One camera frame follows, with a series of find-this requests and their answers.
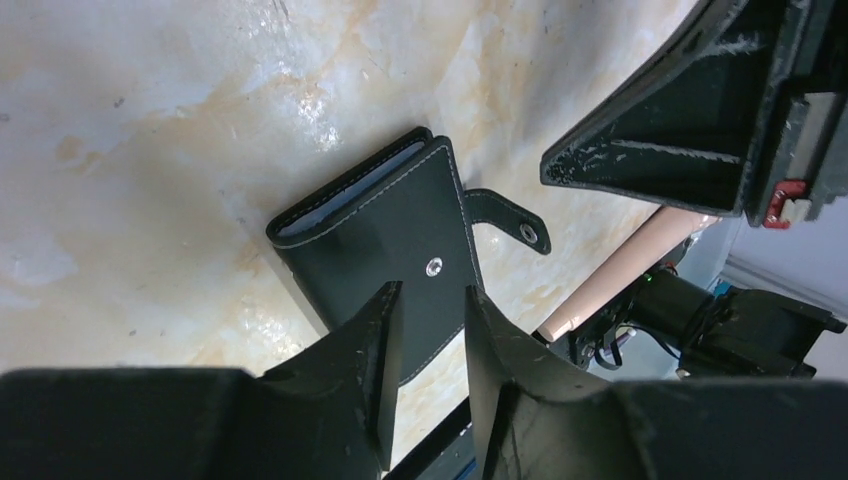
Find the red plastic part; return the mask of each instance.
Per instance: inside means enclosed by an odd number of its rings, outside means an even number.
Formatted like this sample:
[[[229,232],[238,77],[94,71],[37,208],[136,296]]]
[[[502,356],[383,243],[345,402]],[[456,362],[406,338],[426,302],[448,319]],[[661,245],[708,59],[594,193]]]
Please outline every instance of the red plastic part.
[[[766,218],[763,220],[763,227],[774,228],[778,230],[786,230],[791,225],[789,222],[780,221],[780,212],[783,211],[783,204],[787,200],[797,200],[804,198],[807,193],[807,182],[803,180],[783,180],[777,182],[774,186],[774,193],[769,202],[769,208],[766,210]]]

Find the black leather wallet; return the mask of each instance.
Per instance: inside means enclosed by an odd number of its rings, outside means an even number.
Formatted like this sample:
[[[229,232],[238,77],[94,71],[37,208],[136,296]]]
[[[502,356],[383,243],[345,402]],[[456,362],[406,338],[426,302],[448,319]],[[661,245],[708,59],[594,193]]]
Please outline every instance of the black leather wallet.
[[[404,284],[401,384],[462,329],[483,287],[471,225],[550,253],[541,218],[486,189],[463,191],[446,137],[424,127],[277,216],[266,233],[330,330],[388,281]]]

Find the floor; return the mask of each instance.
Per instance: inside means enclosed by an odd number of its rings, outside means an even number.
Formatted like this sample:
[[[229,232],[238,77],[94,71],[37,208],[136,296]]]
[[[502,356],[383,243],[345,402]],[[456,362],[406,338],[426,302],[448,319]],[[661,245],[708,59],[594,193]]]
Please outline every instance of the floor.
[[[541,154],[693,3],[0,3],[0,371],[297,354],[324,332],[266,223],[419,124],[547,222],[544,258],[475,227],[534,329],[655,208],[542,187]],[[401,389],[395,462],[466,393],[459,337]]]

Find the robotic claw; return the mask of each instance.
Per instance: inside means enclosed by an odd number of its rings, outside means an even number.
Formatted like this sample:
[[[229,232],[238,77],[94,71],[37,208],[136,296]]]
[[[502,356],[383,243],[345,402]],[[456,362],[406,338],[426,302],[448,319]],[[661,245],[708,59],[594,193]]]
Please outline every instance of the robotic claw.
[[[846,18],[842,0],[698,2],[545,153],[542,182],[744,213],[766,228],[815,220],[848,193]],[[667,272],[649,275],[600,315],[662,336],[681,352],[686,381],[606,383],[575,366],[584,348],[563,360],[469,287],[469,399],[386,478],[844,474],[848,389],[797,377],[815,373],[803,357],[818,335],[845,324],[783,297],[712,299]],[[7,374],[0,477],[379,478],[392,448],[402,291],[387,283],[260,378],[187,368]],[[763,322],[779,332],[766,335]]]

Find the marble table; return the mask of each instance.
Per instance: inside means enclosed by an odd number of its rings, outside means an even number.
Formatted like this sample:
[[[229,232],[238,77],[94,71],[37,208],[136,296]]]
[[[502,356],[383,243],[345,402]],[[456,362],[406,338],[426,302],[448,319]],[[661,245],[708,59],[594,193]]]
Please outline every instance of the marble table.
[[[467,187],[542,216],[474,227],[533,330],[655,206],[542,187],[542,152],[694,0],[0,2],[0,370],[226,365],[324,333],[266,223],[415,125]],[[400,390],[394,461],[467,394],[462,336]]]

